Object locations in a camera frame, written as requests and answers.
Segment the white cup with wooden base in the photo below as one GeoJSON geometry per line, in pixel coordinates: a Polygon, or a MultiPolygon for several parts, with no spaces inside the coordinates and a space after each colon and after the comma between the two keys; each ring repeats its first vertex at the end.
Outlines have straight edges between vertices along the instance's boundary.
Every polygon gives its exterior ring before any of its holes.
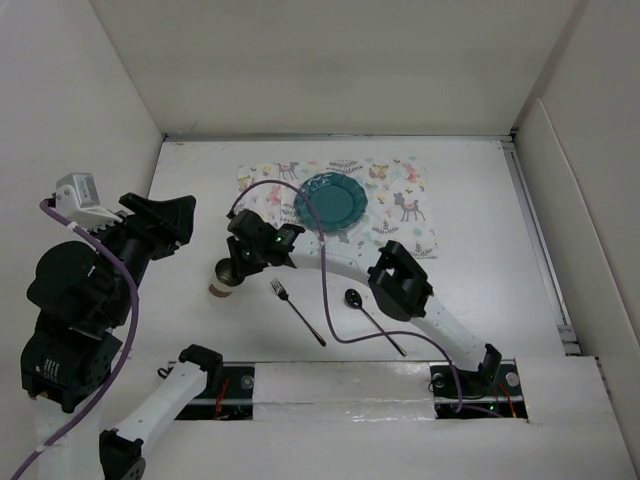
{"type": "Polygon", "coordinates": [[[232,260],[223,258],[216,263],[213,269],[208,291],[216,298],[227,298],[244,280],[243,276],[234,273],[232,260]]]}

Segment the teal ceramic plate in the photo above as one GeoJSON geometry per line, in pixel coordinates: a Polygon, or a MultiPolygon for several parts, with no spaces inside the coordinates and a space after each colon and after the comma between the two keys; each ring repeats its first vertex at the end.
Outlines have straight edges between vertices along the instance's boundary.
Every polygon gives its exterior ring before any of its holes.
{"type": "Polygon", "coordinates": [[[294,199],[297,218],[307,229],[317,229],[310,202],[325,234],[354,227],[368,205],[365,189],[352,177],[337,172],[316,174],[299,190],[294,199]]]}

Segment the black spoon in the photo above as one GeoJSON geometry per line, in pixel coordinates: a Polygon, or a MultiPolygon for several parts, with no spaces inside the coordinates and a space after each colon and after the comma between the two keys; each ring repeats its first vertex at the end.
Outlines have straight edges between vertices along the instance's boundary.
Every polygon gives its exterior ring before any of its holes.
{"type": "Polygon", "coordinates": [[[383,327],[373,318],[371,314],[369,314],[363,305],[363,298],[358,291],[355,289],[347,289],[344,292],[344,302],[347,306],[354,310],[360,311],[375,327],[376,329],[384,335],[384,337],[389,341],[389,343],[394,347],[394,349],[402,356],[406,357],[406,350],[399,345],[384,329],[383,327]]]}

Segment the animal print cloth napkin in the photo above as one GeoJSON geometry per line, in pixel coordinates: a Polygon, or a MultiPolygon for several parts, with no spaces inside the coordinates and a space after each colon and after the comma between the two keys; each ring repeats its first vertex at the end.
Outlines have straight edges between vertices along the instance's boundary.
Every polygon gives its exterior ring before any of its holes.
{"type": "Polygon", "coordinates": [[[329,172],[353,179],[367,197],[361,218],[342,231],[327,233],[330,241],[382,247],[393,240],[403,244],[416,259],[436,256],[438,242],[430,218],[427,172],[415,157],[288,160],[246,165],[238,169],[237,189],[243,192],[266,179],[278,179],[299,188],[312,176],[329,172]]]}

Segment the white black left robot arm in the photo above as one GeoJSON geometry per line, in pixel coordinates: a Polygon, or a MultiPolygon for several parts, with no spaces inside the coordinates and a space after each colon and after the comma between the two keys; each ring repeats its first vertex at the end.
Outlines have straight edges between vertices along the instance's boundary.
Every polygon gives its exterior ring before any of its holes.
{"type": "Polygon", "coordinates": [[[26,465],[42,479],[141,478],[178,414],[222,387],[222,356],[190,345],[137,409],[102,427],[102,399],[132,350],[142,279],[151,262],[188,244],[196,207],[191,196],[153,201],[128,193],[120,202],[112,212],[64,185],[40,205],[75,234],[41,257],[27,290],[39,315],[20,359],[38,436],[26,465]]]}

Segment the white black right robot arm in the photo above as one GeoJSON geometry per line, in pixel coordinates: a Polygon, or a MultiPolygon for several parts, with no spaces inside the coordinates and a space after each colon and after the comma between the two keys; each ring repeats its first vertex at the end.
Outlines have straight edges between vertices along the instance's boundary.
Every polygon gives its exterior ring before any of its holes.
{"type": "Polygon", "coordinates": [[[314,269],[362,283],[381,313],[414,325],[444,349],[468,390],[483,394],[497,384],[502,355],[447,311],[427,273],[401,243],[330,244],[297,225],[275,228],[248,209],[227,217],[230,257],[216,265],[221,283],[235,287],[269,267],[314,269]]]}

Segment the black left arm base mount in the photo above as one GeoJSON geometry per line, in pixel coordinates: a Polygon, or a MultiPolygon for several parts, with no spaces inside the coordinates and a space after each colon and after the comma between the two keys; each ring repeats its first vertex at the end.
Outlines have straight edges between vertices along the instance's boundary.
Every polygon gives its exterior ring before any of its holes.
{"type": "Polygon", "coordinates": [[[180,421],[245,421],[253,419],[255,365],[226,363],[215,392],[191,400],[177,415],[180,421]]]}

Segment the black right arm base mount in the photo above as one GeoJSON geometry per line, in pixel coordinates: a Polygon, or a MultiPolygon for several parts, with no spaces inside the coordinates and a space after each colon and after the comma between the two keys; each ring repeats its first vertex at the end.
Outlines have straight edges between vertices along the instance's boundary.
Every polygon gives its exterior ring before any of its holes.
{"type": "Polygon", "coordinates": [[[428,389],[433,394],[434,411],[438,420],[510,418],[527,419],[522,384],[514,360],[503,361],[495,379],[485,385],[460,374],[463,407],[457,412],[458,391],[453,374],[446,362],[429,365],[431,379],[428,389]]]}

